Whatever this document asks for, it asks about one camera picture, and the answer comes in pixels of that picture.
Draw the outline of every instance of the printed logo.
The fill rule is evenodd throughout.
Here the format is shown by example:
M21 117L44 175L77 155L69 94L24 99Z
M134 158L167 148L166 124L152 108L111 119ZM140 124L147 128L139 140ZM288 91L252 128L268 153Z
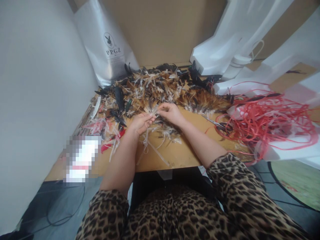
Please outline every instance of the printed logo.
M104 42L109 48L114 48L114 40L110 33L105 33L103 35Z

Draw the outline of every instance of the floor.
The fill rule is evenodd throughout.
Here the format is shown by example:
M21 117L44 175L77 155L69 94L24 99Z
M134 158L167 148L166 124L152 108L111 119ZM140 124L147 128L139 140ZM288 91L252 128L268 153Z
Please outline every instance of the floor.
M269 172L267 163L264 161L257 163L254 168L249 168L255 172L258 177L259 174L256 170L259 172ZM203 167L200 167L199 170L201 173L204 173ZM263 178L263 181L271 182L265 184L271 198L299 205L299 203L287 195L282 188L277 184L272 183L274 182L274 179L271 174L261 173L260 175ZM84 187L65 188L60 185L52 190L52 186L48 186L47 189L46 186L42 186L33 203L30 204L31 209L28 210L28 213L26 212L31 220L24 221L22 228L27 229L28 232L31 233L35 232L34 240L53 240L59 238L74 239L81 220L88 209L89 201L98 191L101 180L102 178L99 177L91 185L86 186L85 193ZM320 213L286 203L277 203L291 218L317 239L320 226ZM60 226L49 226L47 218L44 217L46 213L48 213L49 221L54 223L72 215L74 212L75 215L71 218L67 218L57 223L57 225L62 224Z

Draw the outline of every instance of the leopard print pants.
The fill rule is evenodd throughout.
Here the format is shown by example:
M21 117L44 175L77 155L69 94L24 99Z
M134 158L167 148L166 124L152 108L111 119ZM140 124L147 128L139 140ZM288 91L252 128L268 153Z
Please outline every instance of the leopard print pants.
M172 186L150 194L127 217L123 194L99 191L76 239L309 239L233 154L217 158L207 174L224 211L198 192Z

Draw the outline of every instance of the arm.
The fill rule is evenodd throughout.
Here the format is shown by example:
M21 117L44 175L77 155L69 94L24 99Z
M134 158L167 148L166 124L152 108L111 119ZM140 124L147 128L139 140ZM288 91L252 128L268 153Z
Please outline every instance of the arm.
M135 173L135 156L139 136L147 130L153 121L154 117L146 113L139 114L134 118L116 153L112 156L102 179L100 190L117 189L125 196L128 194Z
M186 135L207 169L224 210L242 232L253 239L308 239L308 234L274 203L261 181L239 158L227 154L217 142L188 123L175 104L162 104L159 110Z
M90 201L89 210L77 232L80 239L120 239L128 212L128 189L135 173L139 136L154 121L147 114L137 115L113 155L100 189Z
M309 239L267 194L263 183L232 153L207 169L225 212L255 239Z
M158 110L162 117L182 130L205 168L210 167L216 158L227 154L227 151L216 141L200 132L194 125L188 122L180 113L177 105L163 103L159 106Z

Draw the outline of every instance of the leopard print sleeve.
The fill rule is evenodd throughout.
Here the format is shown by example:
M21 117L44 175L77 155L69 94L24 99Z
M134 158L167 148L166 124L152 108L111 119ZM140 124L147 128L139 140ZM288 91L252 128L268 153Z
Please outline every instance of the leopard print sleeve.
M309 239L265 191L263 183L232 153L217 158L207 174L225 212L254 239Z
M129 204L118 190L98 191L90 201L76 240L120 239Z

